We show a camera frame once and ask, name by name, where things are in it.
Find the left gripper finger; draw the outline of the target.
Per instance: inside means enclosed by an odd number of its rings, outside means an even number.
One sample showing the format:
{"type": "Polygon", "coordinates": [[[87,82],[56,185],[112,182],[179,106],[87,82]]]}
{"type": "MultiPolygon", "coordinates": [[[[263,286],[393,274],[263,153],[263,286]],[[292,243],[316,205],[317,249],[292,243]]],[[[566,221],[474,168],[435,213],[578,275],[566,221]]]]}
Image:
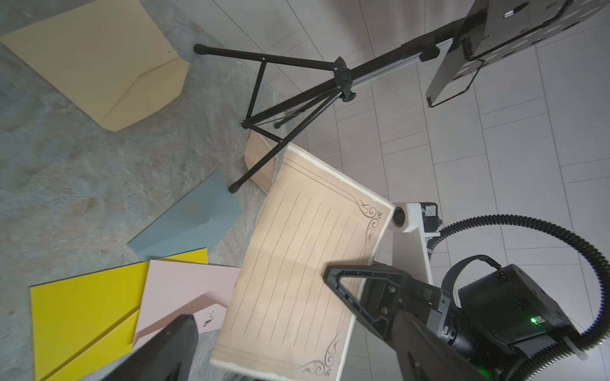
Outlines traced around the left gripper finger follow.
{"type": "Polygon", "coordinates": [[[198,336],[194,316],[181,314],[103,380],[188,380],[198,336]]]}

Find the pink envelope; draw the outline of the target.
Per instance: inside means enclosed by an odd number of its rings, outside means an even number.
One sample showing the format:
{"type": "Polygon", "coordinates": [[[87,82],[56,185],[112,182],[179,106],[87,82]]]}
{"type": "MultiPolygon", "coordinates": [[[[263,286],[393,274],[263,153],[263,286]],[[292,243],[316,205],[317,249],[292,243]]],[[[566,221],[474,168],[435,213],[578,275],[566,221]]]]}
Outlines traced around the pink envelope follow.
{"type": "Polygon", "coordinates": [[[139,349],[181,314],[199,333],[222,328],[241,269],[152,260],[146,277],[133,349],[139,349]]]}

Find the kraft tan envelope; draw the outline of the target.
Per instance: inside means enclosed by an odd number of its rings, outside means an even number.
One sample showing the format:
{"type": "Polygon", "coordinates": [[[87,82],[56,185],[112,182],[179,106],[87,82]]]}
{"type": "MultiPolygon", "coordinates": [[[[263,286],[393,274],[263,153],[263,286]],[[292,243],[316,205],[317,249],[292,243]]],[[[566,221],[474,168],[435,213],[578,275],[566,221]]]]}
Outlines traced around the kraft tan envelope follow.
{"type": "Polygon", "coordinates": [[[182,93],[182,60],[139,1],[95,1],[1,37],[85,114],[120,131],[182,93]]]}

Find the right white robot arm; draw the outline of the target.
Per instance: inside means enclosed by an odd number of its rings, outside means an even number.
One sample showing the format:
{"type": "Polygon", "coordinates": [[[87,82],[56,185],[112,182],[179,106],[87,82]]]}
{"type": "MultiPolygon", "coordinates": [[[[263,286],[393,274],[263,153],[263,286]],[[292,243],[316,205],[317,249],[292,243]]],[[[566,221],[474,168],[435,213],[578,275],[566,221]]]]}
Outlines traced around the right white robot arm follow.
{"type": "Polygon", "coordinates": [[[435,287],[385,265],[327,267],[323,280],[370,333],[396,353],[406,380],[529,380],[571,356],[586,357],[609,337],[609,263],[588,241],[534,217],[491,214],[455,222],[427,242],[486,225],[546,233],[576,250],[600,287],[600,308],[579,332],[559,304],[522,268],[481,255],[487,276],[455,286],[470,259],[456,263],[435,287]]]}

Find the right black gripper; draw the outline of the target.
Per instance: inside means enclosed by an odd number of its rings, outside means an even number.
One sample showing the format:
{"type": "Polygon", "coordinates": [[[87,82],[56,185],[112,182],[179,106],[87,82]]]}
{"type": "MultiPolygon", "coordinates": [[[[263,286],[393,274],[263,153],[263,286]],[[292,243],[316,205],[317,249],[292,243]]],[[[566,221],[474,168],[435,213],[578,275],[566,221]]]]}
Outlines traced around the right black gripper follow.
{"type": "Polygon", "coordinates": [[[570,319],[524,270],[495,267],[454,289],[384,264],[330,265],[323,280],[396,353],[406,380],[504,380],[511,367],[572,336],[570,319]]]}

